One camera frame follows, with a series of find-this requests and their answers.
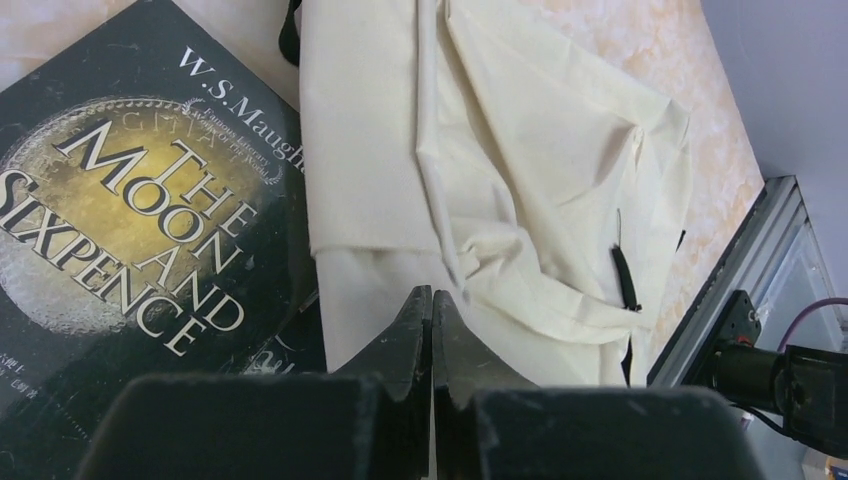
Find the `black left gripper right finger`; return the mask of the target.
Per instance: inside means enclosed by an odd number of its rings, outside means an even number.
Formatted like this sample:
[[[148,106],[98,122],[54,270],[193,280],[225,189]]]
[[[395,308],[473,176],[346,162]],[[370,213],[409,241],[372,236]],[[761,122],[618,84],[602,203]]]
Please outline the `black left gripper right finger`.
[[[542,388],[433,299],[440,479],[759,479],[723,399],[702,388]]]

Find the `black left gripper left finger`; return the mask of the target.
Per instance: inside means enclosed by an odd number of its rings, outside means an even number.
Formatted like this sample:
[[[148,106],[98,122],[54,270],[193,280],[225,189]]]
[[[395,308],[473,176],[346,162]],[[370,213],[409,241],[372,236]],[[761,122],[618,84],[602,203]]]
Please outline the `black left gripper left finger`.
[[[422,479],[432,291],[330,374],[156,374],[98,427],[80,479]]]

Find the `cream canvas backpack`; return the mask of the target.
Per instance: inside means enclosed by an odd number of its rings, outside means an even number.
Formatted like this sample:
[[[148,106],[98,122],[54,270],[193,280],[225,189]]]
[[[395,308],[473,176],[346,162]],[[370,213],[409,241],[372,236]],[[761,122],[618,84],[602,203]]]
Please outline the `cream canvas backpack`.
[[[328,368],[429,285],[535,384],[645,385],[688,112],[515,1],[295,8]]]

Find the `black Moon and Sixpence book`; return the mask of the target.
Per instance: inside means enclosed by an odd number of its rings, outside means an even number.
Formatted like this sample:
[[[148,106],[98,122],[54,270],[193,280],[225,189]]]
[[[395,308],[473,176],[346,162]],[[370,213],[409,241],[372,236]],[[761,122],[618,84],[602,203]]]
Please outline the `black Moon and Sixpence book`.
[[[298,113],[171,1],[1,95],[1,475],[70,479],[154,372],[240,373],[316,291]]]

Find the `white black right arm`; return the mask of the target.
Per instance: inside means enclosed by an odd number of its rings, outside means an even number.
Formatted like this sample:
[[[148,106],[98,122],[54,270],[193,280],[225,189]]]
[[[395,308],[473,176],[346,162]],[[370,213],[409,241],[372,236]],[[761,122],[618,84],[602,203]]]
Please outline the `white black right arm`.
[[[790,323],[775,350],[754,346],[761,323],[748,293],[734,291],[684,375],[685,385],[724,396],[777,433],[823,454],[847,458],[847,355],[791,345],[802,321],[845,297],[816,301]]]

